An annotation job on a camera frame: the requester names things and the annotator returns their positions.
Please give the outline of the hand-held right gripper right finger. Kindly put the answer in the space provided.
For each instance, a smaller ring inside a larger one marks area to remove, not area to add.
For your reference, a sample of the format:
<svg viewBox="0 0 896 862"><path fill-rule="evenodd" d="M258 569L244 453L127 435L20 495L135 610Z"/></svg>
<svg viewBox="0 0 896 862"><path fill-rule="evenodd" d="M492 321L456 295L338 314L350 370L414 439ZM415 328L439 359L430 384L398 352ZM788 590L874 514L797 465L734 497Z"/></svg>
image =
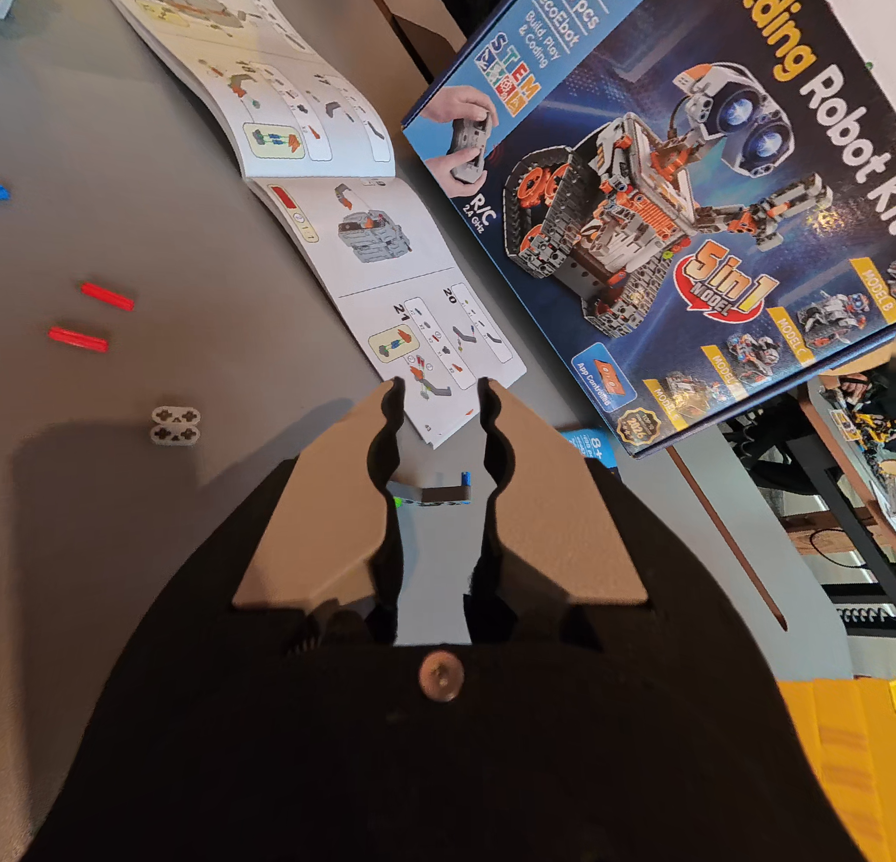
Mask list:
<svg viewBox="0 0 896 862"><path fill-rule="evenodd" d="M471 640L509 640L526 618L635 608L649 595L585 458L497 380L477 383L487 498L464 596Z"/></svg>

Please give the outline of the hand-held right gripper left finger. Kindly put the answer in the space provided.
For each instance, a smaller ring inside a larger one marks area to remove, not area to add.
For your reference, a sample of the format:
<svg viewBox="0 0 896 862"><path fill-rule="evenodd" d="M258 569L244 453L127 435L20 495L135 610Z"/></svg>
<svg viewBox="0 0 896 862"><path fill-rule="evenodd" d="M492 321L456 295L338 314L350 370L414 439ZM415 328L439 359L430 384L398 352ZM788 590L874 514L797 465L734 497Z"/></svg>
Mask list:
<svg viewBox="0 0 896 862"><path fill-rule="evenodd" d="M298 456L233 598L237 610L370 602L375 640L394 640L404 577L397 507L405 384L379 385Z"/></svg>

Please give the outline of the dark grey beam with pins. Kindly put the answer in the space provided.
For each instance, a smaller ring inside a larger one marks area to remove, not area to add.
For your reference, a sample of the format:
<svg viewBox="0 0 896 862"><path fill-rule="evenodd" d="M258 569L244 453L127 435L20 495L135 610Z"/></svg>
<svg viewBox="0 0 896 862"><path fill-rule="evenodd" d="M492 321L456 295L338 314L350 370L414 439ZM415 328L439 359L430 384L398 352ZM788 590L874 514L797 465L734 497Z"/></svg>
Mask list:
<svg viewBox="0 0 896 862"><path fill-rule="evenodd" d="M387 489L397 507L437 507L467 505L472 499L472 478L468 471L461 473L461 483L456 486L416 487L390 480Z"/></svg>

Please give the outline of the grey desk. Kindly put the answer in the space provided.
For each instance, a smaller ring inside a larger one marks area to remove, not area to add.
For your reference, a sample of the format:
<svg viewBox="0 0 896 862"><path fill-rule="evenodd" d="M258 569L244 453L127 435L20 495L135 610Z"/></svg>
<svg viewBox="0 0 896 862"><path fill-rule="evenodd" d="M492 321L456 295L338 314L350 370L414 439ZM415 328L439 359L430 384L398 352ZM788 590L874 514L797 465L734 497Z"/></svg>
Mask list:
<svg viewBox="0 0 896 862"><path fill-rule="evenodd" d="M400 176L527 368L511 391L556 427L593 409L399 134L421 76L373 0L274 0L362 91ZM59 791L118 655L176 569L283 459L379 384L196 95L109 0L15 0L2 21L2 860ZM131 312L84 296L93 282ZM52 326L108 340L51 341ZM202 412L189 450L149 439ZM475 417L440 448L399 433L402 482L472 471L469 506L399 510L400 644L468 640L462 595L493 485ZM776 677L845 678L842 623L749 479L728 528L770 611L668 453L623 478L689 543Z"/></svg>

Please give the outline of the blue manual booklet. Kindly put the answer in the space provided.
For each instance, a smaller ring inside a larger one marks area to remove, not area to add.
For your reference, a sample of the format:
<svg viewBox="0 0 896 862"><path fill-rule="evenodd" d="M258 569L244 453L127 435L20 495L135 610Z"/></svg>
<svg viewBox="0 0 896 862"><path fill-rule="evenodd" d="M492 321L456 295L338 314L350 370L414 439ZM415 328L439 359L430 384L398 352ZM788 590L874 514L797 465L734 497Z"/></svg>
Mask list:
<svg viewBox="0 0 896 862"><path fill-rule="evenodd" d="M572 444L582 457L598 461L615 475L619 474L611 438L604 427L562 429L559 430L559 434Z"/></svg>

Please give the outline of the wood-edged table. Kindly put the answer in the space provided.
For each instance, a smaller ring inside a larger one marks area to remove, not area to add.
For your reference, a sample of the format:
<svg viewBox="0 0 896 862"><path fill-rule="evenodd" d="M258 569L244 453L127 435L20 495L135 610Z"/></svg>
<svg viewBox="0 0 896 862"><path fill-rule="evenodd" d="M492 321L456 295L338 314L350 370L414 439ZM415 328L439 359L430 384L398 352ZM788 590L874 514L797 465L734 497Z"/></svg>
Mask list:
<svg viewBox="0 0 896 862"><path fill-rule="evenodd" d="M827 452L840 467L853 494L868 510L885 547L895 550L894 516L889 495L876 477L858 442L847 439L832 415L837 410L823 397L826 386L818 377L798 387L798 401Z"/></svg>

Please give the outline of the red axle pin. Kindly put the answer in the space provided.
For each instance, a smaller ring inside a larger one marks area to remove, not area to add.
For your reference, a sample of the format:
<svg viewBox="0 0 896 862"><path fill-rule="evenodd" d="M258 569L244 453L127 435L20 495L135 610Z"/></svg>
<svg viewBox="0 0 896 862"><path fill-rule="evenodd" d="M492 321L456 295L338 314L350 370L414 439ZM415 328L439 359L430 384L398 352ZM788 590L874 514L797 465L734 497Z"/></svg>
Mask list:
<svg viewBox="0 0 896 862"><path fill-rule="evenodd" d="M51 341L62 343L75 349L88 350L101 354L107 353L109 349L107 339L59 326L50 327L47 331L47 336Z"/></svg>
<svg viewBox="0 0 896 862"><path fill-rule="evenodd" d="M104 305L131 312L135 308L134 299L93 282L82 281L79 289L84 296L92 298Z"/></svg>

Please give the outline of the open instruction booklet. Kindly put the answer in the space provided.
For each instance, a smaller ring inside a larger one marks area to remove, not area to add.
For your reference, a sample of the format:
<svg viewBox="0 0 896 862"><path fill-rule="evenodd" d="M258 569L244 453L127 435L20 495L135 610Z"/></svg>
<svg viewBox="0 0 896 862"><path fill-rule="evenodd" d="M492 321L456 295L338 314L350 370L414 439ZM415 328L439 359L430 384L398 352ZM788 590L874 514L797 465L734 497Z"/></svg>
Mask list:
<svg viewBox="0 0 896 862"><path fill-rule="evenodd" d="M424 442L477 416L479 378L526 372L397 177L382 117L274 0L111 1L209 108L377 373L405 380Z"/></svg>

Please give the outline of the yellow brick model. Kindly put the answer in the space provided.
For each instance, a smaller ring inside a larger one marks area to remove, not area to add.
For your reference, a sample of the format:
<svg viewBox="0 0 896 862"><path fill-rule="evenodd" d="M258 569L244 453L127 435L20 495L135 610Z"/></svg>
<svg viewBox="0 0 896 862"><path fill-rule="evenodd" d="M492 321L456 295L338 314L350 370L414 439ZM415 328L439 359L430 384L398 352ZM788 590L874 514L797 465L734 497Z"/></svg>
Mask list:
<svg viewBox="0 0 896 862"><path fill-rule="evenodd" d="M866 455L874 457L882 451L894 453L895 421L867 413L848 413L835 408L830 418L847 442L857 443Z"/></svg>

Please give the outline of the blue robot kit box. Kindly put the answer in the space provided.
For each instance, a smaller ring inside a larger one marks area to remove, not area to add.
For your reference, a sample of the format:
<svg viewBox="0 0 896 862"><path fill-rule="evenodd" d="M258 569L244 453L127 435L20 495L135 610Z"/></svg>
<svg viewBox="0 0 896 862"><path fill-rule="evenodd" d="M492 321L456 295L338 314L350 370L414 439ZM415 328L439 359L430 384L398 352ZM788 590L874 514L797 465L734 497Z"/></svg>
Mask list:
<svg viewBox="0 0 896 862"><path fill-rule="evenodd" d="M402 124L642 457L894 340L894 70L827 0L508 0Z"/></svg>

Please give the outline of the yellow plastic bin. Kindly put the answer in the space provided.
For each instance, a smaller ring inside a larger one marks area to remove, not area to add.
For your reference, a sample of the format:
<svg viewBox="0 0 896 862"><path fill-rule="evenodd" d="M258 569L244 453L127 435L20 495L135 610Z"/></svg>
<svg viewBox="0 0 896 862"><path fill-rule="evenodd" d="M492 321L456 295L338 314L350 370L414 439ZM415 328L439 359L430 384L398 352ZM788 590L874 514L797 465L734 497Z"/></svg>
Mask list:
<svg viewBox="0 0 896 862"><path fill-rule="evenodd" d="M812 770L867 860L895 859L895 682L778 682Z"/></svg>

